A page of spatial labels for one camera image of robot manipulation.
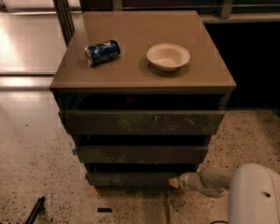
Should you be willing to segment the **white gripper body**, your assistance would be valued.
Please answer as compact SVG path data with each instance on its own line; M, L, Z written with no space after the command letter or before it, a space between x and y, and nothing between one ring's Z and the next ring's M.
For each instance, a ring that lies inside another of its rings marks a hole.
M182 190L201 191L204 188L199 173L184 173L179 177L180 188Z

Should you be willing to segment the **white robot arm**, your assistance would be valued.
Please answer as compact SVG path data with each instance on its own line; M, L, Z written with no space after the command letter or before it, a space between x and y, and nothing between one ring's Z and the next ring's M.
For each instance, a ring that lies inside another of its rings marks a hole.
M172 177L169 185L210 198L228 192L228 224L280 224L280 174L266 166L246 163L233 173L208 166Z

